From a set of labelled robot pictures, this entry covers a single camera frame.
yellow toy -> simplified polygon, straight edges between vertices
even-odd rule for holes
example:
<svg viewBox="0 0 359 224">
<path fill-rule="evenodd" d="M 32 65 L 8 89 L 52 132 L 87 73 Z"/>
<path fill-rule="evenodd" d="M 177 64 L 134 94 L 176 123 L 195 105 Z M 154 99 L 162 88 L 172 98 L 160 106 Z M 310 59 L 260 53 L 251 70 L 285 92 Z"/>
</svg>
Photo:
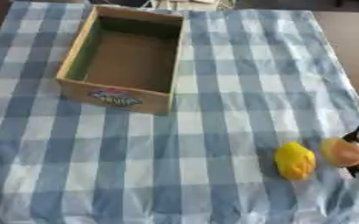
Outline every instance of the yellow toy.
<svg viewBox="0 0 359 224">
<path fill-rule="evenodd" d="M 302 145 L 286 143 L 275 153 L 279 174 L 287 179 L 305 179 L 315 168 L 315 156 Z"/>
</svg>

